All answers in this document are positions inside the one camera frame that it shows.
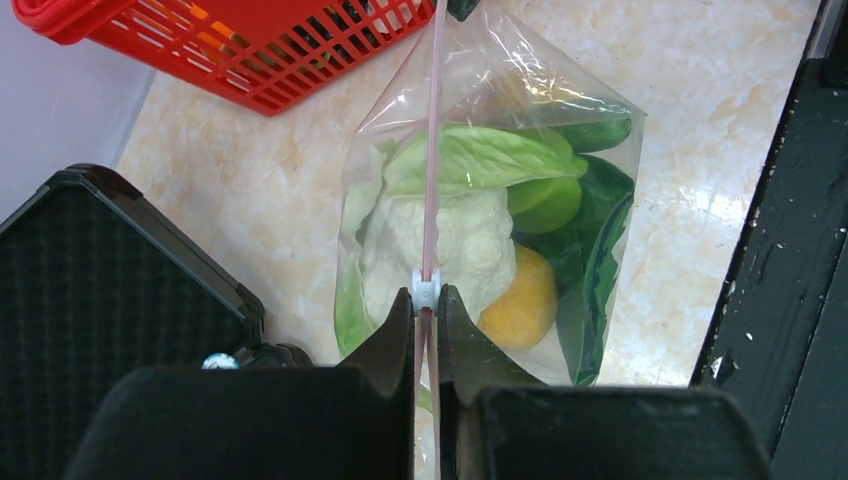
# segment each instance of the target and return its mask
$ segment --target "red basket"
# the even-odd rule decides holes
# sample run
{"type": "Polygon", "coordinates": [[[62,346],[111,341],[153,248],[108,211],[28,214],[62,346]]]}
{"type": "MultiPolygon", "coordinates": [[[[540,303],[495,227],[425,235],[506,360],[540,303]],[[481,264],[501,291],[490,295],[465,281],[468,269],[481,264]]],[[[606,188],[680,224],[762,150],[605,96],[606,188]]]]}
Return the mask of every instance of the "red basket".
{"type": "Polygon", "coordinates": [[[423,27],[430,0],[12,0],[60,44],[90,38],[276,115],[423,27]]]}

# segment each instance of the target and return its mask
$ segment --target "beige countertop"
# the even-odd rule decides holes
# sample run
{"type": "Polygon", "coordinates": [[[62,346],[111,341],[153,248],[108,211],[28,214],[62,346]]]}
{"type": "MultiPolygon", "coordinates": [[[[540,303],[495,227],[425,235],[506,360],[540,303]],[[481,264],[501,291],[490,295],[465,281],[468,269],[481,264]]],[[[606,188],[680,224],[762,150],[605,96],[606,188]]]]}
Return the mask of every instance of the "beige countertop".
{"type": "MultiPolygon", "coordinates": [[[[601,383],[683,385],[818,0],[507,0],[648,113],[601,383]]],[[[118,167],[265,304],[266,341],[339,360],[341,168],[403,42],[268,119],[167,75],[118,167]]]]}

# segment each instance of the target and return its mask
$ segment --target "white cauliflower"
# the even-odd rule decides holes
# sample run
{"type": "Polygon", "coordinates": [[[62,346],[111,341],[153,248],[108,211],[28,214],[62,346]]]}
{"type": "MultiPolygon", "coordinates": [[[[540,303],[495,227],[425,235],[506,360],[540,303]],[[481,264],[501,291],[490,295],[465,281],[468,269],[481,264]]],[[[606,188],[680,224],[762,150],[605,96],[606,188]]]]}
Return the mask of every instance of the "white cauliflower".
{"type": "MultiPolygon", "coordinates": [[[[506,189],[440,199],[436,251],[442,283],[456,286],[471,320],[509,288],[515,247],[506,189]]],[[[421,268],[424,199],[381,197],[365,235],[363,291],[375,325],[386,319],[397,291],[421,268]]]]}

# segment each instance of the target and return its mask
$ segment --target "plastic bag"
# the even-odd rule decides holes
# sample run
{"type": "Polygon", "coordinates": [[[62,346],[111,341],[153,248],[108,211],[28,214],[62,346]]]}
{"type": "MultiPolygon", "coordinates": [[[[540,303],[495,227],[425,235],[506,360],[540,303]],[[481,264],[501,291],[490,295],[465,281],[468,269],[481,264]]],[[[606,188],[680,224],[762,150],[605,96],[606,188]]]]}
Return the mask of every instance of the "plastic bag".
{"type": "MultiPolygon", "coordinates": [[[[445,27],[442,282],[529,373],[589,385],[603,358],[644,114],[496,2],[445,27]]],[[[343,357],[422,263],[432,45],[430,25],[345,163],[335,305],[343,357]]]]}

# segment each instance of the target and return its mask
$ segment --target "black tray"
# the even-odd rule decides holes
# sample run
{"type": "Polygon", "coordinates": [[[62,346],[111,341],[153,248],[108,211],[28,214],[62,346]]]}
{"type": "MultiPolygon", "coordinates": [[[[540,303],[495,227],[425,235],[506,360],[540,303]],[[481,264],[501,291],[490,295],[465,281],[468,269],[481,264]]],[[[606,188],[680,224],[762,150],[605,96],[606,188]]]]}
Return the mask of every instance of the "black tray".
{"type": "Polygon", "coordinates": [[[60,477],[101,399],[139,367],[199,368],[219,352],[284,364],[260,343],[263,315],[117,173],[56,173],[0,224],[0,478],[60,477]]]}

